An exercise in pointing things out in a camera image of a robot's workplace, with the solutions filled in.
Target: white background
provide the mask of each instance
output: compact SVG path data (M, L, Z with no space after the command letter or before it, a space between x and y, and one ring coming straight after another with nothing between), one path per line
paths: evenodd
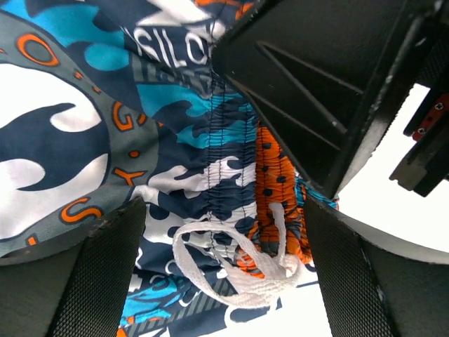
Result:
M373 227L433 249L449 251L449 182L422 198L390 181L389 176L415 143L403 130L427 94L416 86L373 157L340 193L341 212ZM304 271L307 283L311 275ZM331 337L318 285L282 298L283 308L210 337Z

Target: orange fabric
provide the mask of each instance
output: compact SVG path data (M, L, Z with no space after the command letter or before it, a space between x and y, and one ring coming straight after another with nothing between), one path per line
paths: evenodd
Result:
M243 14L245 14L251 7L253 7L253 2L241 4L236 0L195 0L195 4L200 7L205 7L211 4L223 4L237 7L236 20L240 19Z
M134 324L135 323L135 317L134 316L128 317L126 320L128 321L128 324Z
M125 330L123 330L123 328L120 328L117 331L117 336L116 337L127 337Z
M256 146L256 202L260 241L279 242L269 204L281 203L287 225L286 252L308 263L311 254L305 236L304 212L296 200L295 169L266 126L260 126L257 130Z
M37 242L36 242L36 237L29 237L29 238L27 239L27 243L28 243L30 246L36 245L36 244L37 244Z

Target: black metal bracket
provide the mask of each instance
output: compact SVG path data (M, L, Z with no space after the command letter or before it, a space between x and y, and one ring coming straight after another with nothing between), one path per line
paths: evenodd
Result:
M444 114L407 153L391 175L426 197L449 173L449 114Z
M302 177L333 198L366 164L443 31L446 1L257 1L213 50Z

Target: white drawstring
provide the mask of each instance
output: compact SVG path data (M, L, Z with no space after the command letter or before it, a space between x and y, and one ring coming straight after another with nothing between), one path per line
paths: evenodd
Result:
M273 203L269 207L273 212L274 222L279 231L278 255L275 258L259 252L251 240L237 232L235 228L209 222L189 223L180 227L173 237L175 262L184 276L211 298L225 305L242 309L269 307L277 301L284 291L294 289L299 282L301 262L297 256L285 254L287 240L282 205ZM227 233L254 260L257 268L264 274L264 279L247 275L240 268L233 267L220 254L211 249L214 256L227 271L227 278L237 291L237 294L231 296L217 294L203 276L182 240L183 234L196 231Z

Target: red component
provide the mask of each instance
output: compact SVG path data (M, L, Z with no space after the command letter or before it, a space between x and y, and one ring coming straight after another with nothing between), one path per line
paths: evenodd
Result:
M419 141L422 136L430 130L430 128L440 119L443 114L449 111L449 93L444 93L441 95L430 111L427 113L426 117L421 121L421 124L416 128L412 137L413 140Z

